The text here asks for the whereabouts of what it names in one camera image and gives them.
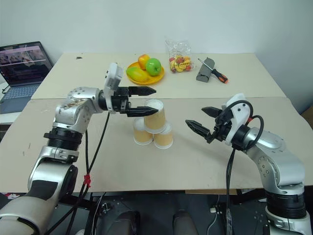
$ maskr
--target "white cable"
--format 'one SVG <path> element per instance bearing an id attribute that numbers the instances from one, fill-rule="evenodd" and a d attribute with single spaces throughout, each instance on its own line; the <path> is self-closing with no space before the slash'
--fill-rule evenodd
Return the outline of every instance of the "white cable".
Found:
<path id="1" fill-rule="evenodd" d="M 103 195 L 99 198 L 97 208 L 96 208 L 96 210 L 95 210 L 95 212 L 94 212 L 94 215 L 93 215 L 92 227 L 91 227 L 91 235 L 93 235 L 93 224 L 94 224 L 94 219 L 95 219 L 95 217 L 96 217 L 97 210 L 98 210 L 98 208 L 99 208 L 99 205 L 100 205 L 100 202 L 101 202 L 101 200 L 102 200 Z"/>
<path id="2" fill-rule="evenodd" d="M 216 200 L 216 203 L 215 203 L 216 207 L 218 206 L 217 204 L 218 204 L 219 200 L 220 200 L 220 195 L 218 195 L 218 197 L 217 197 L 217 200 Z M 209 230 L 214 225 L 216 219 L 217 219 L 217 213 L 215 213 L 215 218 L 214 218 L 213 222 L 209 225 L 209 227 L 207 227 L 206 235 L 209 235 Z"/>

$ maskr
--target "bag of candy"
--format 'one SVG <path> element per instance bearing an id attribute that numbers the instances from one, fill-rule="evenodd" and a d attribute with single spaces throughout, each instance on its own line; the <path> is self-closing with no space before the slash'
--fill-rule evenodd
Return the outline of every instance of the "bag of candy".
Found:
<path id="1" fill-rule="evenodd" d="M 190 71 L 194 68 L 191 62 L 191 48 L 188 41 L 176 42 L 166 39 L 172 72 Z"/>

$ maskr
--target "fruit plate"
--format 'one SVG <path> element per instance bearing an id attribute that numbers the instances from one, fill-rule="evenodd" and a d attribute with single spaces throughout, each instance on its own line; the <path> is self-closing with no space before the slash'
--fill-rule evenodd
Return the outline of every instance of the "fruit plate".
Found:
<path id="1" fill-rule="evenodd" d="M 140 68 L 138 62 L 134 62 L 128 66 L 128 68 L 131 68 L 131 67 Z M 163 67 L 161 67 L 161 73 L 157 76 L 150 76 L 147 71 L 145 71 L 145 70 L 143 70 L 143 71 L 144 71 L 144 73 L 146 73 L 148 75 L 148 80 L 145 82 L 137 82 L 137 81 L 133 80 L 130 76 L 128 76 L 128 74 L 126 74 L 126 75 L 128 76 L 129 80 L 136 83 L 137 85 L 151 85 L 151 84 L 157 83 L 164 76 L 164 68 Z"/>

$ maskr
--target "table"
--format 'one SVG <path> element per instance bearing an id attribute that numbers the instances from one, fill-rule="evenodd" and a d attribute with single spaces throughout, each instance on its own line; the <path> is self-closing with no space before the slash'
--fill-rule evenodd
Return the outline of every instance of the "table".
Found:
<path id="1" fill-rule="evenodd" d="M 0 84 L 0 91 L 2 91 L 2 89 L 6 88 L 8 84 L 6 82 L 3 82 Z M 2 99 L 2 97 L 4 96 L 4 94 L 0 93 L 0 100 Z M 17 117 L 20 115 L 20 112 L 16 112 L 16 113 L 9 113 L 9 114 L 0 114 L 0 125 L 11 125 L 16 119 Z"/>
<path id="2" fill-rule="evenodd" d="M 132 99 L 134 106 L 145 99 Z M 134 143 L 132 121 L 125 115 L 111 115 L 96 164 L 92 169 L 91 191 L 181 190 L 225 188 L 226 165 L 231 147 L 223 142 L 207 144 L 184 123 L 194 119 L 212 129 L 214 119 L 201 107 L 220 107 L 226 98 L 162 99 L 167 120 L 172 123 L 174 144 L 167 150 L 153 144 Z M 288 149 L 305 163 L 305 184 L 313 184 L 313 131 L 285 97 L 249 98 L 255 114 L 265 120 L 265 129 L 283 137 Z M 12 124 L 0 144 L 0 190 L 27 191 L 27 178 L 46 144 L 44 132 L 51 130 L 54 110 L 61 99 L 31 100 Z M 92 157 L 107 112 L 93 115 L 89 124 L 89 156 Z M 251 126 L 258 126 L 257 121 Z M 75 191 L 79 191 L 85 174 L 85 140 L 75 165 L 79 168 Z M 254 162 L 236 152 L 231 188 L 261 188 Z"/>
<path id="3" fill-rule="evenodd" d="M 197 68 L 191 72 L 172 73 L 167 54 L 152 54 L 165 69 L 164 78 L 150 87 L 157 90 L 154 98 L 226 98 L 237 93 L 247 97 L 286 97 L 261 62 L 252 53 L 194 54 Z M 104 76 L 111 62 L 127 66 L 137 61 L 138 54 L 64 53 L 36 90 L 32 99 L 64 98 L 80 86 L 104 87 Z M 196 81 L 201 66 L 197 58 L 212 58 L 218 71 L 229 78 L 224 84 L 214 75 L 208 83 Z M 136 86 L 126 75 L 120 86 Z"/>

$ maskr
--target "paper cup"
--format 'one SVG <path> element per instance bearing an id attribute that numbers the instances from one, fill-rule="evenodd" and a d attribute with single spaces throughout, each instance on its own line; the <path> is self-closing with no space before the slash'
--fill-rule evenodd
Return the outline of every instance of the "paper cup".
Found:
<path id="1" fill-rule="evenodd" d="M 137 117 L 133 122 L 134 127 L 134 141 L 139 145 L 150 144 L 153 140 L 153 135 L 145 131 L 143 117 Z"/>
<path id="2" fill-rule="evenodd" d="M 158 109 L 158 112 L 144 117 L 145 130 L 149 133 L 158 134 L 165 129 L 165 112 L 164 104 L 158 99 L 149 99 L 145 106 Z"/>
<path id="3" fill-rule="evenodd" d="M 154 144 L 160 149 L 167 149 L 173 144 L 172 125 L 169 122 L 165 123 L 165 129 L 159 134 L 154 134 Z"/>

